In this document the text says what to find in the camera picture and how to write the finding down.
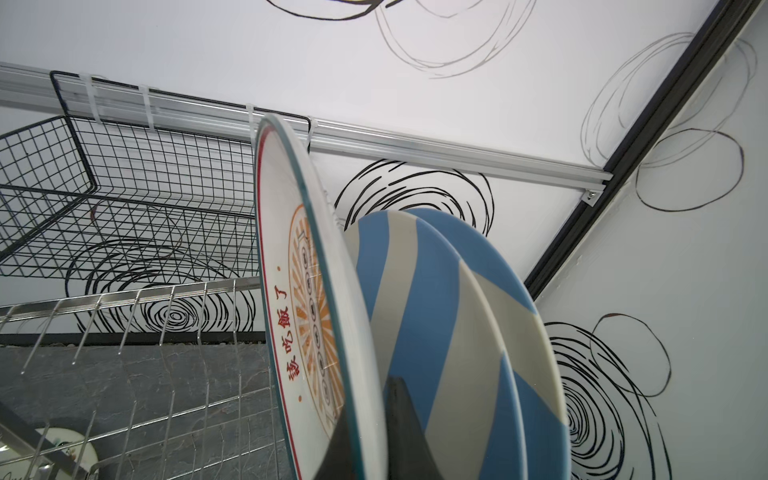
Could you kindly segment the sunburst plate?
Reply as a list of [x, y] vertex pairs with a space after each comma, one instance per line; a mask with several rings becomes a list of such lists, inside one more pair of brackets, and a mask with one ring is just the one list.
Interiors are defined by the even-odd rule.
[[294, 475], [314, 479], [341, 413], [356, 479], [388, 475], [383, 397], [361, 287], [317, 169], [265, 115], [254, 154], [265, 330]]

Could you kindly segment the small blue striped plate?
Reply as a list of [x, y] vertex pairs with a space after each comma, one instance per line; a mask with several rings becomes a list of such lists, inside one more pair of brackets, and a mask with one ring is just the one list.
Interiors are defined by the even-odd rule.
[[346, 232], [379, 377], [405, 380], [442, 479], [524, 479], [516, 384], [488, 300], [452, 244], [419, 217], [379, 211]]

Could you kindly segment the large blue striped plate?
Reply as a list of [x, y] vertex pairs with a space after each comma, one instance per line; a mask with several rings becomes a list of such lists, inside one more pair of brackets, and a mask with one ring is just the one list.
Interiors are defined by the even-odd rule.
[[466, 222], [426, 208], [410, 213], [453, 245], [489, 302], [514, 372], [528, 477], [568, 479], [571, 458], [563, 386], [553, 348], [530, 294], [498, 250]]

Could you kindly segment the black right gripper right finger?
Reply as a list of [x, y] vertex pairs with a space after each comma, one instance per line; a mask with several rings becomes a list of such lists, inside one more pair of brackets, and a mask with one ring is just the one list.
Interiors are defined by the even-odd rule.
[[388, 478], [442, 479], [403, 378], [387, 378], [384, 400]]

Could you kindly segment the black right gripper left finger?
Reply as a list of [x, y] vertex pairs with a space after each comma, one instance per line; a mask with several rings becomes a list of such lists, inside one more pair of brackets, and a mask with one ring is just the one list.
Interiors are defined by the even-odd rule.
[[355, 480], [357, 478], [348, 420], [341, 413], [315, 480]]

